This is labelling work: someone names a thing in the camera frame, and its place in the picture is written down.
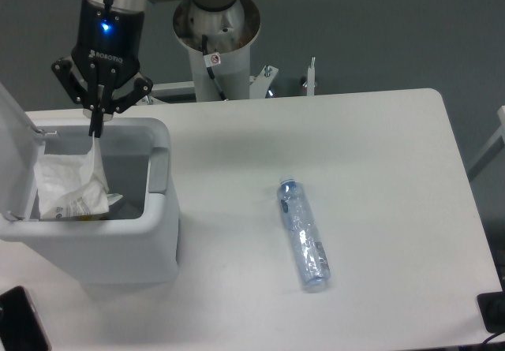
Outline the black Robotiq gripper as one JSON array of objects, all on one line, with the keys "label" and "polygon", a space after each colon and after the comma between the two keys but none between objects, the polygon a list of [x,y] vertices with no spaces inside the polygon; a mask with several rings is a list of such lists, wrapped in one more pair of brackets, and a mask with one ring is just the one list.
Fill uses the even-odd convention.
[{"label": "black Robotiq gripper", "polygon": [[[91,0],[81,1],[77,42],[71,57],[81,76],[88,80],[87,87],[72,71],[70,58],[59,58],[51,65],[51,70],[70,99],[91,112],[89,135],[101,137],[106,115],[123,113],[152,91],[152,80],[139,73],[143,24],[143,12],[112,9],[106,13],[103,6]],[[98,83],[103,84],[100,99],[96,69]],[[133,77],[133,90],[114,99],[114,91]]]}]

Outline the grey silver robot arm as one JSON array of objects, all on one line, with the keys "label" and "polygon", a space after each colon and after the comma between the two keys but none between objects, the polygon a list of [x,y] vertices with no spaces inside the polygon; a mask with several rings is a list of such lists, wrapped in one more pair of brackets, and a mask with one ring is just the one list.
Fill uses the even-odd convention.
[{"label": "grey silver robot arm", "polygon": [[[82,0],[77,42],[70,56],[51,69],[71,100],[90,118],[89,134],[99,138],[103,124],[152,91],[141,74],[139,49],[149,2],[173,0]],[[189,0],[198,9],[218,13],[238,0]]]}]

